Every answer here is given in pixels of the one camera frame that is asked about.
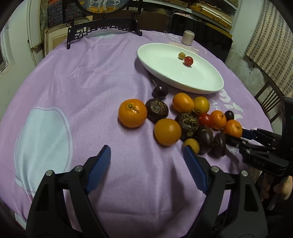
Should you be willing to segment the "person's right hand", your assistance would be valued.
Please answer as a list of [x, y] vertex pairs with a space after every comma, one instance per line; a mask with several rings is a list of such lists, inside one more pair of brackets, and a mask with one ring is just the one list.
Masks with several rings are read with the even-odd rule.
[[252, 184], [245, 187], [245, 209], [257, 212], [258, 201], [265, 210], [272, 210], [279, 201], [287, 200], [292, 193], [292, 176], [277, 177], [248, 166]]

